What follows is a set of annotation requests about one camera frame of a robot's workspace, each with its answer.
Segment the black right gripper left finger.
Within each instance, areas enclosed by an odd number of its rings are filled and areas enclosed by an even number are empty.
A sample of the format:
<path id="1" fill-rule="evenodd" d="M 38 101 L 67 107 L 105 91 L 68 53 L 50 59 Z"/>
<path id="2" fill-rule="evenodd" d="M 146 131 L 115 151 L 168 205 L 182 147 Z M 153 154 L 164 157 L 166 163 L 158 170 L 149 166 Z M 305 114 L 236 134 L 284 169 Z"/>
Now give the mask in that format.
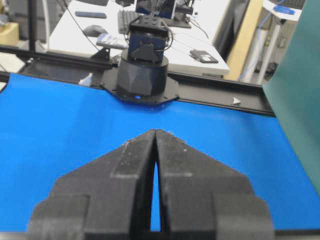
<path id="1" fill-rule="evenodd" d="M 59 177 L 33 210 L 29 240 L 132 240 L 150 228 L 155 130 Z"/>

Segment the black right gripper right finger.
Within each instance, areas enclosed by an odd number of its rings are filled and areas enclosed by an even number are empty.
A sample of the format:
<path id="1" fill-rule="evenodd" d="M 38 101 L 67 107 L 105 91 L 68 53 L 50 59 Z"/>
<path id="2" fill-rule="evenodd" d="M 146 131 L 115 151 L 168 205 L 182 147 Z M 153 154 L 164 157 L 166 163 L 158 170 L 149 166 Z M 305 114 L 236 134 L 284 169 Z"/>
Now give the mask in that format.
<path id="1" fill-rule="evenodd" d="M 156 131 L 162 229 L 170 240 L 272 240 L 267 203 L 249 178 Z"/>

